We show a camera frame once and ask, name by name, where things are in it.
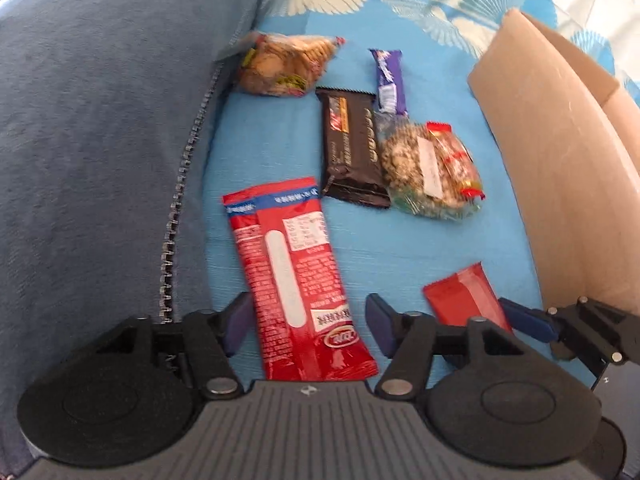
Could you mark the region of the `small red snack packet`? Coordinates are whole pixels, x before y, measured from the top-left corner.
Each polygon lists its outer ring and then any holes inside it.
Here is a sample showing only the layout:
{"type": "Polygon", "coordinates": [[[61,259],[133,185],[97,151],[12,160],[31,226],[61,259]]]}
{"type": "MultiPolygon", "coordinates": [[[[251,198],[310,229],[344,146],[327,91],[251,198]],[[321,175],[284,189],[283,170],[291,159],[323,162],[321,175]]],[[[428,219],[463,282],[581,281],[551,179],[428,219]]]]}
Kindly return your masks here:
{"type": "Polygon", "coordinates": [[[470,318],[481,316],[512,332],[480,262],[424,286],[422,292],[442,324],[465,326],[470,318]]]}

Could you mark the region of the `long red snack packet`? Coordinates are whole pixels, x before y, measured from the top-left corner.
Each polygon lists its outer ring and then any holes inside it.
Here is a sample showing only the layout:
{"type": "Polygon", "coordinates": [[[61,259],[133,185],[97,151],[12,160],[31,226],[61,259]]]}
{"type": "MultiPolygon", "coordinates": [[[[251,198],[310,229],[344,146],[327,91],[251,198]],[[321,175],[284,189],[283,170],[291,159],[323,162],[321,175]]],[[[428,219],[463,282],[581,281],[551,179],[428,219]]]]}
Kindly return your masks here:
{"type": "Polygon", "coordinates": [[[254,299],[269,380],[337,382],[378,374],[352,320],[320,200],[312,177],[255,185],[222,199],[254,299]]]}

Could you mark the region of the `clear bag of round crackers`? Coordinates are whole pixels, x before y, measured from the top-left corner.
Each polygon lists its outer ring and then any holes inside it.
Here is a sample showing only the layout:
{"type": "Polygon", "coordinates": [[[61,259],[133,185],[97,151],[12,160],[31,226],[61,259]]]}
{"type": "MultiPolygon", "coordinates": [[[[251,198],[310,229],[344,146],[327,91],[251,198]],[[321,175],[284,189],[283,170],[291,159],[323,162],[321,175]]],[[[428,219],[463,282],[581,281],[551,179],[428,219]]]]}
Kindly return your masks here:
{"type": "Polygon", "coordinates": [[[304,96],[344,44],[342,37],[258,34],[236,82],[255,96],[304,96]]]}

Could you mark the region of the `brown cardboard box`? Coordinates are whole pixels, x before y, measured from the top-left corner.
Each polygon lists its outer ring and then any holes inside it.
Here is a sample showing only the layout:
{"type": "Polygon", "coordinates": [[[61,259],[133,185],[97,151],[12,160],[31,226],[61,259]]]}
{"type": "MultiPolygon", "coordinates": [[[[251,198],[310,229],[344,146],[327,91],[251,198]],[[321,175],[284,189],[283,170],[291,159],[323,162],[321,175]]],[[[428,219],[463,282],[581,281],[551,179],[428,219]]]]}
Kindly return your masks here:
{"type": "Polygon", "coordinates": [[[570,40],[512,9],[469,74],[508,170],[545,307],[639,311],[639,107],[570,40]]]}

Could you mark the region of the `small red candy packet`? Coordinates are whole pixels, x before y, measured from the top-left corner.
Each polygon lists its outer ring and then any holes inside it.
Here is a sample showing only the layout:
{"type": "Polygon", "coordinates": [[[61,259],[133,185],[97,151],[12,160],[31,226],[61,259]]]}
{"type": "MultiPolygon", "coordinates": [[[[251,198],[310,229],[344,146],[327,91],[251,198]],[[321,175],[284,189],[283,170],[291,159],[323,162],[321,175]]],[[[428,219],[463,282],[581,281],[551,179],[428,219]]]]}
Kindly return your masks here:
{"type": "Polygon", "coordinates": [[[442,163],[450,175],[456,191],[466,200],[484,200],[482,179],[470,152],[444,122],[427,122],[426,131],[439,149],[442,163]]]}

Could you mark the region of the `dark brown chocolate bar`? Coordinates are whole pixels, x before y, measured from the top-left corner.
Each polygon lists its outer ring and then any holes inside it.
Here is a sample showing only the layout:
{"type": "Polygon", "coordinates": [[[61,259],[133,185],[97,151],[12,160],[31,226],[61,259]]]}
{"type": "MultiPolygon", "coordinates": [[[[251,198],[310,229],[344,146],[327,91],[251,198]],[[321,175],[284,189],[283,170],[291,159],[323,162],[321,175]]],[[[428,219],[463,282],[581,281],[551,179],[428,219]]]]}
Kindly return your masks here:
{"type": "Polygon", "coordinates": [[[316,96],[321,103],[322,195],[390,208],[374,131],[374,95],[318,87],[316,96]]]}

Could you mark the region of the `purple chocolate bar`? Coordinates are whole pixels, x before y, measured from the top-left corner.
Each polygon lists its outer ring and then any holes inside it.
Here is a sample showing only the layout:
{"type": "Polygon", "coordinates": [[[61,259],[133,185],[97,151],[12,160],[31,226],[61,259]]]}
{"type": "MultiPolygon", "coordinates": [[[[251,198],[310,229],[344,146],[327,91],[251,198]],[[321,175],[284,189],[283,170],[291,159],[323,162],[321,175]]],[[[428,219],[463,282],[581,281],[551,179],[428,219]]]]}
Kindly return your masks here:
{"type": "Polygon", "coordinates": [[[401,50],[370,50],[378,82],[378,107],[387,114],[407,116],[404,78],[401,71],[401,50]]]}

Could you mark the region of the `blue white patterned sofa cover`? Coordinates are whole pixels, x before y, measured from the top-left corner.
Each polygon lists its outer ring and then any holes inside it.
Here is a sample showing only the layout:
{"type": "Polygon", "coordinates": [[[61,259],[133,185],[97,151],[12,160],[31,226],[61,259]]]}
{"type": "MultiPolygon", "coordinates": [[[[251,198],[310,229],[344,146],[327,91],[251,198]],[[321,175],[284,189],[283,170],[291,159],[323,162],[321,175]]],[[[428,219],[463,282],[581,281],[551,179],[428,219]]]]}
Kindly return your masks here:
{"type": "MultiPolygon", "coordinates": [[[[433,220],[324,198],[322,209],[352,314],[378,292],[398,311],[427,311],[422,287],[480,261],[498,296],[540,308],[533,259],[506,170],[466,78],[507,10],[554,27],[614,75],[639,104],[639,0],[262,0],[263,32],[341,36],[320,84],[376,92],[369,49],[401,50],[409,116],[449,122],[480,167],[487,200],[462,221],[433,220]]],[[[247,289],[222,196],[255,184],[321,178],[321,107],[314,94],[233,91],[210,141],[203,178],[209,285],[216,307],[247,289]]]]}

